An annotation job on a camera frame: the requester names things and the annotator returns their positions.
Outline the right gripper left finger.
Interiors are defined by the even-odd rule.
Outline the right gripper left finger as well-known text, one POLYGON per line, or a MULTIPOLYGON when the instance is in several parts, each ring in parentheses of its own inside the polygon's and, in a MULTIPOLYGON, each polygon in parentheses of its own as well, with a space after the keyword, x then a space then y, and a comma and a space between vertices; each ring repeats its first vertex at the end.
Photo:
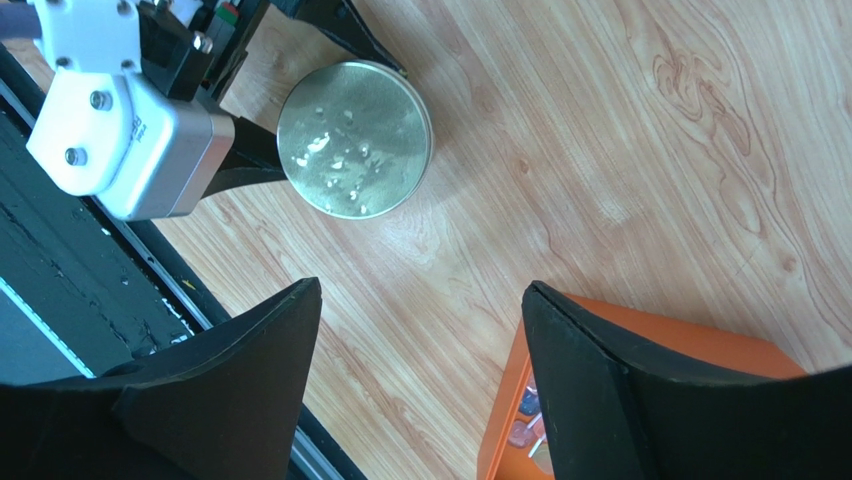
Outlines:
POLYGON ((322 292, 249 311, 93 379, 1 389, 5 479, 283 479, 322 292))

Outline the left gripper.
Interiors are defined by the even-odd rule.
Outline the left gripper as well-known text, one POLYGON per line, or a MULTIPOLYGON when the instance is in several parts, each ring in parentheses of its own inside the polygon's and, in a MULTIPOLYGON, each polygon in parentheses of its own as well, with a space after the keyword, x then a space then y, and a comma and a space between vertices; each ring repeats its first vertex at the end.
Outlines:
MULTIPOLYGON (((141 72, 170 100, 200 91, 220 102, 248 56, 268 1, 140 1, 141 72)), ((406 68, 375 37, 352 1, 296 1, 292 18, 312 25, 361 60, 406 68)), ((275 133, 244 117, 208 114, 217 170, 201 199, 287 181, 275 133)))

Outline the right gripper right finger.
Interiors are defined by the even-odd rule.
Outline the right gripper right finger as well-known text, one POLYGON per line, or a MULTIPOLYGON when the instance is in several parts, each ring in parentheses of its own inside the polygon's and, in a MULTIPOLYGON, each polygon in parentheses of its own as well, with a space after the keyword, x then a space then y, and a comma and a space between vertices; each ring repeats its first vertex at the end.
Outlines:
POLYGON ((676 352, 541 281, 522 318, 559 479, 847 479, 851 369, 789 379, 676 352))

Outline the white round lid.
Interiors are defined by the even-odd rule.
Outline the white round lid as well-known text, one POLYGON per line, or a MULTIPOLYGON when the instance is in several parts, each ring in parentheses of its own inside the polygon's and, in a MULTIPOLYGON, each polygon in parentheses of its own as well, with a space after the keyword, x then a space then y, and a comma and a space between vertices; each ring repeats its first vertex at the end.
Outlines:
POLYGON ((372 61, 332 64, 297 82, 276 139, 295 192, 347 220, 375 218, 410 198, 434 150, 423 98, 401 73, 372 61))

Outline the orange tray of candies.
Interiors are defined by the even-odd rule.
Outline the orange tray of candies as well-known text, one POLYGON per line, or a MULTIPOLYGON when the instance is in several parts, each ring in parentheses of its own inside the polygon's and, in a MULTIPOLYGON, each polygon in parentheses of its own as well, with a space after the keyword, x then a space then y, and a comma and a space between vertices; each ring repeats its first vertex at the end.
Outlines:
MULTIPOLYGON (((576 295, 581 307, 676 352, 771 379, 803 376, 805 370, 775 344, 717 328, 641 312, 576 295)), ((513 343, 480 445, 478 479, 552 479, 541 401, 522 323, 513 343)))

